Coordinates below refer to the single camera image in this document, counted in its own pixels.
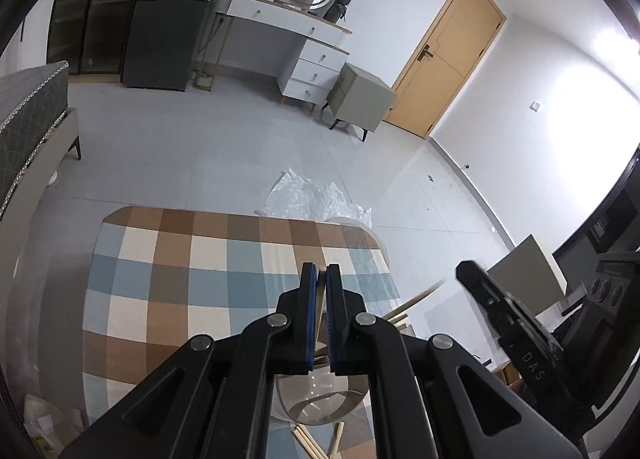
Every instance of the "white cabinet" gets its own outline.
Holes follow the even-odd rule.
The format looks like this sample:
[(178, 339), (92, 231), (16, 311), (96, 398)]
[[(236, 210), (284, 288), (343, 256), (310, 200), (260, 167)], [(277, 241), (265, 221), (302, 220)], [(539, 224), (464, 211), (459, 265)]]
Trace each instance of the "white cabinet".
[(282, 89), (283, 96), (289, 96), (303, 102), (315, 103), (316, 105), (324, 105), (327, 94), (329, 94), (329, 89), (305, 84), (293, 79), (288, 80), (284, 89)]
[(326, 45), (323, 45), (313, 40), (307, 40), (305, 42), (302, 51), (300, 52), (300, 58), (308, 62), (322, 65), (334, 71), (340, 71), (349, 54), (340, 49), (328, 49)]
[(280, 73), (280, 92), (283, 96), (324, 104), (348, 56), (346, 51), (330, 45), (303, 40), (293, 49)]
[(296, 67), (293, 69), (291, 77), (301, 82), (308, 84), (314, 84), (318, 87), (324, 87), (325, 89), (331, 89), (334, 86), (335, 81), (338, 79), (336, 71), (316, 65), (306, 60), (299, 59)]
[(254, 22), (287, 29), (298, 34), (317, 39), (329, 45), (338, 45), (350, 33), (347, 29), (331, 24), (309, 13), (283, 7), (265, 0), (231, 0), (223, 12)]
[(216, 0), (215, 11), (301, 35), (278, 77), (283, 96), (324, 104), (349, 53), (339, 43), (351, 31), (305, 11), (266, 0)]

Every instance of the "table leg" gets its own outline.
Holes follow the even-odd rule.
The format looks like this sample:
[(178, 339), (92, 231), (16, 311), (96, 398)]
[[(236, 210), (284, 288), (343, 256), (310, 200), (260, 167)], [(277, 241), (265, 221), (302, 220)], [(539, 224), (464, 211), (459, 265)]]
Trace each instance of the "table leg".
[(222, 58), (222, 51), (225, 49), (226, 39), (229, 38), (229, 32), (231, 31), (231, 26), (234, 24), (235, 16), (231, 17), (229, 20), (229, 25), (225, 31), (225, 37), (222, 39), (222, 45), (220, 46), (220, 50), (218, 51), (218, 58), (216, 59), (216, 64), (213, 66), (213, 74), (211, 75), (211, 88), (213, 88), (213, 82), (216, 79), (216, 74), (218, 74), (218, 68), (220, 67), (220, 58)]

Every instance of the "gray nightstand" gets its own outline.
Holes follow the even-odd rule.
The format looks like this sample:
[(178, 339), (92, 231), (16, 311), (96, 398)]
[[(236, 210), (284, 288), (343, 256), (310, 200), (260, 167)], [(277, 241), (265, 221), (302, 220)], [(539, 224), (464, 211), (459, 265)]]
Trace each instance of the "gray nightstand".
[(367, 132), (375, 131), (395, 99), (396, 93), (379, 77), (345, 63), (322, 109), (330, 106), (334, 113), (330, 130), (341, 121), (351, 123), (364, 129), (364, 141)]

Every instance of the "baseboard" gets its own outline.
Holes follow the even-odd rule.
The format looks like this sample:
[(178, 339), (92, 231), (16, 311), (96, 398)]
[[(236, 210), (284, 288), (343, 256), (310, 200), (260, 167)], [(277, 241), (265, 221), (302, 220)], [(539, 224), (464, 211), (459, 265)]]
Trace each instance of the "baseboard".
[(206, 71), (209, 74), (222, 74), (224, 76), (231, 76), (233, 78), (242, 78), (243, 80), (252, 80), (254, 82), (260, 82), (263, 84), (277, 84), (278, 81), (275, 76), (269, 76), (268, 74), (255, 73), (253, 71), (249, 71), (247, 69), (242, 69), (239, 67), (231, 67), (228, 65), (220, 65), (218, 69), (215, 71), (215, 64), (204, 62), (200, 64), (202, 71)]
[(475, 186), (473, 186), (471, 181), (469, 181), (469, 178), (465, 175), (462, 169), (458, 165), (456, 165), (456, 163), (452, 160), (452, 158), (449, 157), (449, 154), (443, 149), (443, 147), (441, 147), (438, 144), (438, 142), (435, 139), (433, 139), (433, 137), (429, 137), (428, 141), (429, 143), (431, 143), (431, 146), (435, 148), (435, 150), (438, 152), (441, 158), (443, 158), (444, 161), (446, 161), (446, 163), (451, 167), (453, 172), (455, 172), (455, 174), (460, 178), (460, 181), (462, 181), (462, 184), (464, 184), (466, 189), (469, 190), (469, 193), (473, 195), (476, 202), (482, 208), (482, 211), (484, 212), (484, 214), (491, 221), (492, 225), (495, 228), (495, 231), (498, 233), (498, 235), (500, 235), (500, 238), (504, 242), (504, 245), (507, 247), (507, 249), (509, 249), (509, 251), (515, 249), (516, 245), (513, 243), (513, 240), (509, 236), (509, 233), (507, 233), (507, 230), (504, 228), (504, 226), (502, 225), (498, 217), (495, 215), (494, 211), (484, 201), (484, 198), (480, 195), (480, 192), (476, 189)]
[(119, 74), (72, 74), (70, 84), (119, 84)]

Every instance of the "door handle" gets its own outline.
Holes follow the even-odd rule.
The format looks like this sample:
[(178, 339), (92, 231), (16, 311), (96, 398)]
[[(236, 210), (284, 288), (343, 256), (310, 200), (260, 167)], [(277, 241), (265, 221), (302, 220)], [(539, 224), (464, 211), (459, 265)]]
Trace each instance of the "door handle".
[(422, 49), (422, 51), (420, 51), (420, 54), (418, 54), (419, 62), (422, 61), (422, 59), (424, 58), (424, 55), (427, 55), (429, 58), (433, 58), (433, 55), (429, 52), (429, 44), (425, 44), (424, 49)]

